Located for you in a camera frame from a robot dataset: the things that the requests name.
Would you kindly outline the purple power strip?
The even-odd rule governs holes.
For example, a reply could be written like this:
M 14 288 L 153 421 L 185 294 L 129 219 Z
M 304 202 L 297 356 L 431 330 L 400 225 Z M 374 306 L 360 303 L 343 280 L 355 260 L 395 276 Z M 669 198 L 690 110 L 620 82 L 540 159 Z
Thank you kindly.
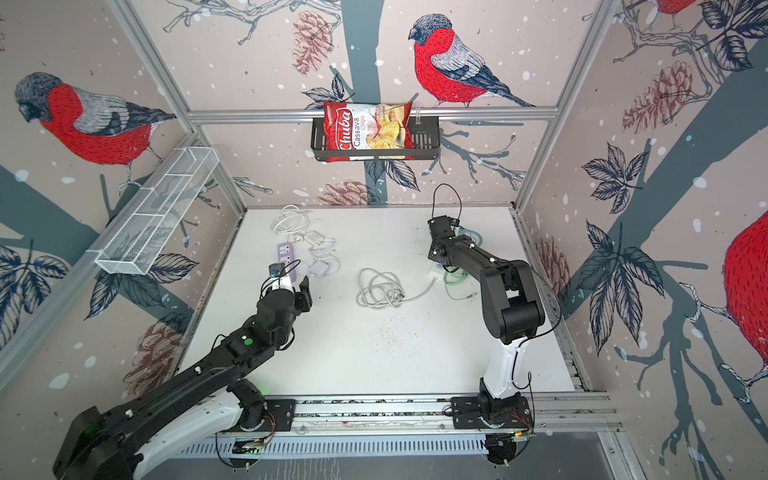
M 278 263 L 278 287 L 281 289 L 292 289 L 297 276 L 295 269 L 300 263 L 295 258 L 292 242 L 284 242 L 278 245 Z

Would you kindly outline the light green charger with cable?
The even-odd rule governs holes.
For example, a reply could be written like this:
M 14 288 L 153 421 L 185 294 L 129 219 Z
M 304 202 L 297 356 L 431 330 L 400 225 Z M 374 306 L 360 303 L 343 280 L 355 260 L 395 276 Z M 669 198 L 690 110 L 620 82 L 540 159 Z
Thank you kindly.
M 479 295 L 470 285 L 470 275 L 460 268 L 446 268 L 443 285 L 449 299 L 453 301 L 471 300 Z

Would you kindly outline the white blue power strip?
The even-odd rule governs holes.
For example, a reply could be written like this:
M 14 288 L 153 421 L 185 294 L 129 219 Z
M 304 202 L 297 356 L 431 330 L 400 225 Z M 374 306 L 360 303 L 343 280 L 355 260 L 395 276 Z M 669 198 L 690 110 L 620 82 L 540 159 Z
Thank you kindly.
M 419 294 L 408 296 L 400 278 L 394 272 L 365 267 L 357 276 L 358 291 L 355 303 L 360 308 L 370 310 L 397 309 L 406 303 L 421 299 L 436 283 L 437 279 L 433 278 Z

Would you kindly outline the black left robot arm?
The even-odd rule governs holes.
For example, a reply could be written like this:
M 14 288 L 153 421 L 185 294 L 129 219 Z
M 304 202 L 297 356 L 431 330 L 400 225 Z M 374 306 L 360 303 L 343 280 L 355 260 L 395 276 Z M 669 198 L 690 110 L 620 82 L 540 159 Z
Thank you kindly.
M 105 413 L 91 407 L 71 422 L 52 471 L 58 479 L 140 479 L 182 449 L 238 426 L 274 424 L 248 375 L 288 348 L 293 324 L 312 307 L 297 261 L 270 266 L 257 311 L 208 354 L 150 392 Z

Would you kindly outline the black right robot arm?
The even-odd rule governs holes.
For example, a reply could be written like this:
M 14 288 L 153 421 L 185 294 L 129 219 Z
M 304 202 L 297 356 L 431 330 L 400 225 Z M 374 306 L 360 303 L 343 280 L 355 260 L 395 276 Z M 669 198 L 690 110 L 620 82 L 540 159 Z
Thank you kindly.
M 524 356 L 546 319 L 534 271 L 523 260 L 503 259 L 459 234 L 457 218 L 436 216 L 427 224 L 428 259 L 446 270 L 460 269 L 477 281 L 484 324 L 498 341 L 480 380 L 480 418 L 491 427 L 505 426 L 513 419 L 525 424 L 522 392 L 530 382 L 523 378 Z

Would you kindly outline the red cassava chips bag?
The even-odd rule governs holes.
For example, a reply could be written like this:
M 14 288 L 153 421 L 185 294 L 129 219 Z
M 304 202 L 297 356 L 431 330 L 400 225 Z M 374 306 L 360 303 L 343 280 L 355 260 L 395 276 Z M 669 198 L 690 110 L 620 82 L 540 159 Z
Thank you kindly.
M 325 151 L 341 152 L 326 162 L 363 158 L 363 150 L 411 149 L 413 141 L 407 128 L 412 110 L 405 104 L 358 104 L 325 102 L 323 105 Z

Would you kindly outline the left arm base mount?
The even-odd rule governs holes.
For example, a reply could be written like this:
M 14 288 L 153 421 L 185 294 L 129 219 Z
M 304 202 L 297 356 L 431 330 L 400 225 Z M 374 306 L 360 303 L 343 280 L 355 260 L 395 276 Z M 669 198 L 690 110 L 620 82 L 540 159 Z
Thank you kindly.
M 237 410 L 235 423 L 221 432 L 282 433 L 292 428 L 297 401 L 290 398 L 267 397 L 258 405 Z

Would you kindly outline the white mesh wall shelf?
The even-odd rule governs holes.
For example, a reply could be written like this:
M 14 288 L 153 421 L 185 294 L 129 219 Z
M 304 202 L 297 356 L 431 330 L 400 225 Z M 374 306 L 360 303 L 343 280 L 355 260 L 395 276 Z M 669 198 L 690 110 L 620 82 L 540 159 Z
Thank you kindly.
M 139 204 L 95 259 L 108 274 L 146 275 L 219 164 L 210 147 L 177 148 L 161 176 L 138 194 Z

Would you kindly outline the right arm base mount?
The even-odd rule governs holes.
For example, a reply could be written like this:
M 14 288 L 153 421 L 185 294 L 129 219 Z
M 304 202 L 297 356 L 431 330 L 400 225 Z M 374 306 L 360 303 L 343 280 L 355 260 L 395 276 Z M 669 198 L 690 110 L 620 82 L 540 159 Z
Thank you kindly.
M 495 399 L 479 394 L 476 397 L 452 397 L 450 417 L 457 430 L 533 428 L 533 410 L 520 392 Z

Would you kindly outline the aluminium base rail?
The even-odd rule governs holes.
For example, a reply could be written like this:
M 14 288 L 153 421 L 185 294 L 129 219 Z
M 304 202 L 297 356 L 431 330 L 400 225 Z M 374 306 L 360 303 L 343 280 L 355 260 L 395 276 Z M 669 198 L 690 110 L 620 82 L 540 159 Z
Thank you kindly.
M 431 395 L 300 396 L 292 428 L 280 434 L 397 435 L 441 434 L 459 431 L 490 434 L 521 432 L 610 432 L 622 428 L 618 413 L 605 394 L 588 392 L 524 394 L 533 410 L 533 428 L 457 430 L 450 417 L 450 399 Z M 237 410 L 245 410 L 230 392 L 210 396 L 154 433 L 169 442 L 173 437 L 197 441 L 235 423 Z

